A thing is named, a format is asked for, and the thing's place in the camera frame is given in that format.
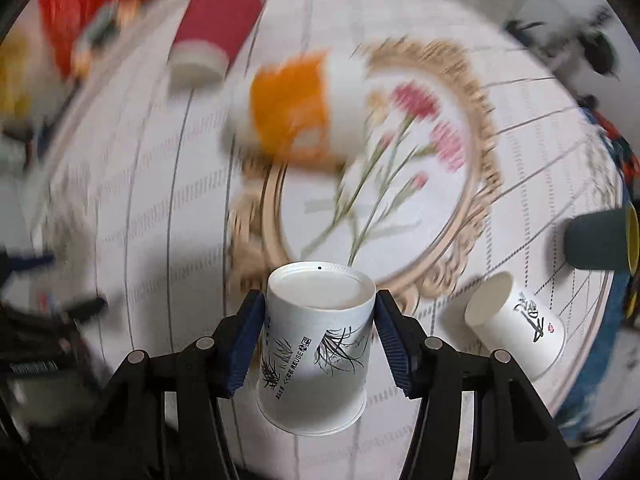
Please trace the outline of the white bamboo-print paper cup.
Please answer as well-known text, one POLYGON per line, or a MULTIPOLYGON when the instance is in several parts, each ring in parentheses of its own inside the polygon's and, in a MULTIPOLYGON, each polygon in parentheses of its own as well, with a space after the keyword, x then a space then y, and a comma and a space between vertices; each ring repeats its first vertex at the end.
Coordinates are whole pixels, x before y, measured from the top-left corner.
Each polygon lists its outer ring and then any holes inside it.
POLYGON ((376 286, 353 268, 304 261, 268 278, 257 405, 289 434, 324 437, 367 404, 376 286))

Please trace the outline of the white calligraphy paper cup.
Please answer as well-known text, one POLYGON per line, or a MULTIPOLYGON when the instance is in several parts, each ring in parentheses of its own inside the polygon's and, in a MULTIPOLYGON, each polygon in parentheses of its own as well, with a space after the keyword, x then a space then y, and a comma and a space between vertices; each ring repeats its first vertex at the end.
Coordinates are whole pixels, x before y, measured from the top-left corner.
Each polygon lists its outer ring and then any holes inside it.
POLYGON ((566 344, 561 319, 509 272, 491 275, 477 287, 464 322, 489 352, 509 352, 532 382, 550 370, 566 344))

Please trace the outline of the dark green yellow-lined cup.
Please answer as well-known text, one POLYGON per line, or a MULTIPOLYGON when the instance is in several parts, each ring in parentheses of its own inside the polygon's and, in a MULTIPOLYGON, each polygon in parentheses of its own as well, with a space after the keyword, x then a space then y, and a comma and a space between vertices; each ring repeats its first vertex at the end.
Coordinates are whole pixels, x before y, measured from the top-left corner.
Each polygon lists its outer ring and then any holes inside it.
POLYGON ((566 262, 576 269, 635 274, 639 265, 639 219, 634 205, 570 220, 563 249, 566 262))

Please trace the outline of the orange and white paper cup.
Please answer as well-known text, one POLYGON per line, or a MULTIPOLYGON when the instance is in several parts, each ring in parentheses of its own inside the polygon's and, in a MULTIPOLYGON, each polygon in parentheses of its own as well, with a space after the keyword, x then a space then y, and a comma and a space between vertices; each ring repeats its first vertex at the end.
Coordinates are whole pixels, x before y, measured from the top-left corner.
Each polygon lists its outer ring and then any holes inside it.
POLYGON ((348 164, 367 146, 368 63, 318 51, 264 65, 232 94, 239 146, 295 165, 348 164))

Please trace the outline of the red ribbed paper cup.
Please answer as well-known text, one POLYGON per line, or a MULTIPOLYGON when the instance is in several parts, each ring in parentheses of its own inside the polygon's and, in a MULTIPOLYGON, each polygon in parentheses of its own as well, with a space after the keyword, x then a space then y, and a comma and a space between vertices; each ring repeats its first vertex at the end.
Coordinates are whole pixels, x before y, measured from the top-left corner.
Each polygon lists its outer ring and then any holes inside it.
POLYGON ((266 0, 190 0, 171 45, 167 66, 177 89, 224 81, 266 0))

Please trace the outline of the blue fleece blanket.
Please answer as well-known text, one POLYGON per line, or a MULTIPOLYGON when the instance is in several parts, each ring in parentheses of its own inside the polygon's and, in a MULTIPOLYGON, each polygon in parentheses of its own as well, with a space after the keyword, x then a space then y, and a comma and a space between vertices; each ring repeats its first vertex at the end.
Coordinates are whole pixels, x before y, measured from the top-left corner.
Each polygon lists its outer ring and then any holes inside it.
MULTIPOLYGON (((582 107, 582 111, 588 122, 600 129, 601 140, 623 178, 623 205, 634 206, 634 209, 639 211, 639 200, 632 200, 632 179, 639 175, 638 157, 612 122, 600 112, 587 110, 585 106, 582 107)), ((614 274, 610 292, 606 295, 604 315, 597 336, 576 382, 555 416, 555 422, 567 440, 576 440, 578 434, 587 430, 591 412, 596 406, 597 393, 612 360, 617 333, 626 316, 628 287, 637 275, 638 272, 628 271, 614 274)))

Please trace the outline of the white diamond-pattern floral tablecloth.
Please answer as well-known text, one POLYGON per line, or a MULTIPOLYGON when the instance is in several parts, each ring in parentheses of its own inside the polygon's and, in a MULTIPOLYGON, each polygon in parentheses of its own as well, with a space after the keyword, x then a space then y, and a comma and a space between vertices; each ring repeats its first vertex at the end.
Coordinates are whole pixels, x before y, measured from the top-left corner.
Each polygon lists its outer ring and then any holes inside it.
POLYGON ((39 301, 103 294, 85 330, 98 362, 180 350, 210 333, 269 273, 298 260, 348 264, 389 289, 427 333, 482 346, 463 312, 511 273, 563 322, 562 356, 536 382, 551 411, 597 335, 612 278, 562 253, 568 219, 620 203, 620 176, 570 95, 514 40, 454 0, 267 0, 224 86, 168 91, 167 55, 189 0, 165 0, 116 44, 51 150, 40 235, 58 262, 39 301), (299 52, 396 51, 445 40, 487 96, 490 125, 429 73, 378 65, 366 157, 318 174, 224 143, 245 74, 299 52))

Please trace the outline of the bag of yellow chips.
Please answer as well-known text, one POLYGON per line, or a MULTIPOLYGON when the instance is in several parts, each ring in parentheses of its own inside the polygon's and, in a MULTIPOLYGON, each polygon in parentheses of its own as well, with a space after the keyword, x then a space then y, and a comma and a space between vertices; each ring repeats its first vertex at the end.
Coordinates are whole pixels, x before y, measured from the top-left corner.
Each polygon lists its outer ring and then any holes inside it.
POLYGON ((1 115, 25 118, 32 108, 28 87, 32 71, 32 45, 23 29, 12 30, 0 48, 1 115))

